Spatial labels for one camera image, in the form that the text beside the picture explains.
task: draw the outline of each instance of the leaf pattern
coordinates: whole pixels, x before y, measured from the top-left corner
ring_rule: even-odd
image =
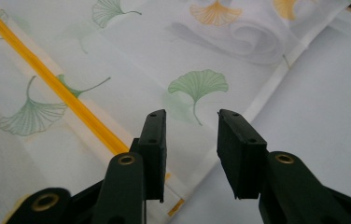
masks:
[[[295,20],[294,5],[296,0],[274,0],[274,7],[280,17],[293,21]]]
[[[137,13],[141,15],[141,12],[129,11],[123,12],[120,7],[120,0],[98,0],[98,2],[93,6],[93,21],[97,23],[101,28],[106,28],[108,22],[118,16],[127,13]]]
[[[186,75],[172,81],[168,91],[170,93],[176,91],[185,92],[193,100],[193,115],[200,125],[202,123],[196,116],[196,104],[206,94],[214,91],[228,91],[228,83],[225,77],[210,69],[203,71],[192,71]]]
[[[58,75],[57,78],[63,83],[63,85],[64,85],[69,91],[71,91],[71,93],[73,93],[73,95],[75,95],[75,96],[78,98],[79,95],[82,94],[83,92],[85,92],[85,91],[90,91],[90,90],[92,90],[92,89],[94,89],[94,88],[96,88],[96,87],[102,85],[103,83],[107,82],[111,77],[108,77],[108,78],[106,78],[104,81],[100,82],[99,84],[97,84],[97,85],[95,85],[95,86],[93,86],[93,87],[91,87],[91,88],[88,88],[88,89],[86,89],[86,90],[83,90],[83,91],[77,91],[77,90],[75,90],[75,89],[69,87],[69,86],[65,83],[64,75],[63,75],[63,74]]]
[[[7,21],[9,20],[9,16],[2,8],[0,9],[0,20],[5,24],[7,24]]]
[[[9,16],[7,13],[1,8],[0,9],[0,20],[4,23],[7,24],[7,21],[9,20]]]
[[[216,0],[208,7],[190,6],[190,14],[202,24],[220,26],[235,21],[242,14],[242,9],[224,7],[219,0]]]
[[[44,132],[54,121],[63,116],[66,104],[42,104],[30,98],[29,90],[34,78],[32,77],[28,83],[24,106],[12,117],[0,119],[0,128],[3,131],[21,136]]]

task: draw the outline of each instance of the yellow stripe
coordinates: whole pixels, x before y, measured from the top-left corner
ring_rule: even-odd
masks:
[[[167,215],[168,215],[169,217],[172,217],[172,216],[176,213],[176,211],[178,211],[178,209],[181,207],[181,205],[182,205],[184,202],[185,202],[184,199],[180,199],[180,200],[178,201],[178,203],[176,203],[175,206],[172,208],[172,210],[170,210],[170,211],[167,213]]]
[[[96,118],[92,112],[75,97],[60,80],[54,76],[50,70],[27,48],[22,42],[7,28],[0,20],[0,36],[12,48],[14,48],[22,58],[28,62],[35,71],[46,81],[46,83],[56,92],[56,94],[74,111],[74,113],[91,129],[91,131],[105,144],[114,154],[127,152],[129,149],[116,135]]]

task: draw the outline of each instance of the white fabric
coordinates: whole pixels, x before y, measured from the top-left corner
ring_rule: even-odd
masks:
[[[346,6],[342,1],[331,2],[336,2],[336,7],[327,8],[331,15]],[[123,0],[120,1],[123,12],[136,12],[119,14],[108,23],[95,23],[93,8],[100,5],[96,0],[11,3],[0,0],[0,9],[8,14],[8,27],[54,74],[64,74],[68,85],[84,90],[111,77],[94,90],[82,93],[79,99],[127,145],[141,133],[148,113],[166,109],[170,177],[166,181],[165,203],[148,204],[148,219],[153,223],[169,220],[169,212],[181,199],[188,199],[218,161],[220,108],[243,113],[252,120],[307,46],[306,39],[298,35],[304,33],[293,32],[293,27],[276,17],[267,0],[223,3],[244,11],[238,21],[218,30],[206,29],[184,17],[186,8],[192,4],[201,2]],[[312,38],[318,34],[316,27],[323,29],[329,20],[308,22],[314,25],[315,33],[310,35],[307,30],[307,35]],[[269,37],[257,41],[255,38],[261,35]],[[238,41],[245,40],[248,44],[236,49]],[[262,43],[266,47],[260,51]],[[16,113],[24,104],[27,83],[36,73],[3,40],[0,64],[1,118]],[[207,74],[223,78],[226,88],[222,84],[218,91],[195,101],[184,92],[170,92],[169,87],[184,75]],[[39,77],[35,78],[30,94],[38,102],[59,103]],[[20,180],[7,183],[5,189],[15,191],[12,198],[0,186],[0,202],[7,201],[6,208],[0,203],[0,220],[15,198],[43,186],[67,188],[74,194],[94,184],[104,176],[112,157],[69,110],[44,132],[17,136],[0,130],[0,135],[15,138],[18,146],[15,143],[9,150],[21,154],[13,159],[0,158],[0,163],[7,167],[6,172],[0,172],[0,178],[14,175]],[[18,161],[19,157],[31,158],[25,162],[36,169],[14,174],[13,170],[26,166]],[[30,186],[21,182],[26,176],[31,179]]]

